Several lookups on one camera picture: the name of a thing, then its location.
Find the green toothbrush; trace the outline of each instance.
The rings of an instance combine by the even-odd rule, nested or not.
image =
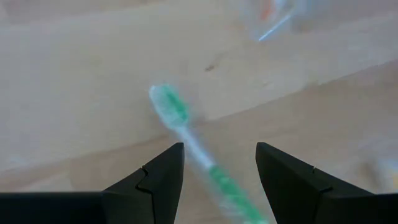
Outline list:
[[[189,127],[189,112],[177,91],[170,85],[152,86],[149,96],[166,127],[175,131],[185,144],[190,157],[211,180],[217,191],[234,210],[243,224],[268,224],[258,209],[247,199],[235,181],[210,156]]]

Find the wooden table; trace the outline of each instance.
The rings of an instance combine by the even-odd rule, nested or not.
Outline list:
[[[136,170],[176,141],[147,97],[161,82],[264,212],[258,141],[373,191],[369,161],[396,156],[394,1],[260,44],[219,1],[30,4],[0,7],[1,190],[99,190]],[[223,222],[199,183],[187,167],[177,222]]]

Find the orange object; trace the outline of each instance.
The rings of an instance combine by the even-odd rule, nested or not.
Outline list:
[[[274,1],[268,0],[265,8],[261,12],[261,20],[267,20],[269,16],[274,12]]]

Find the green handle grip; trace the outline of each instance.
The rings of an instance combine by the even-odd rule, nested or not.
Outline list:
[[[258,209],[223,169],[213,166],[209,170],[209,175],[223,196],[236,207],[244,224],[268,224],[268,221],[261,216]]]

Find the white toothbrush neck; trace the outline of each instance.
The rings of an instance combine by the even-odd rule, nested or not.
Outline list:
[[[179,139],[184,143],[185,149],[205,170],[209,170],[215,165],[213,158],[207,150],[199,143],[198,139],[191,132],[188,126],[175,128]]]

